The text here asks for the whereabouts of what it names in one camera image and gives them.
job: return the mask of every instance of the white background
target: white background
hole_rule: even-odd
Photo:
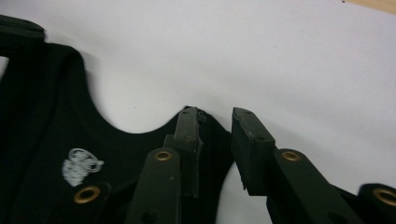
[[[0,0],[79,50],[103,117],[130,133],[196,105],[252,110],[334,185],[396,187],[396,15],[338,0]],[[237,169],[218,223],[270,223]]]

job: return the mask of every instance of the white printed emblem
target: white printed emblem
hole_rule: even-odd
[[[80,185],[88,173],[96,173],[102,169],[103,161],[82,148],[73,148],[69,152],[69,160],[64,161],[62,173],[64,179],[73,187]]]

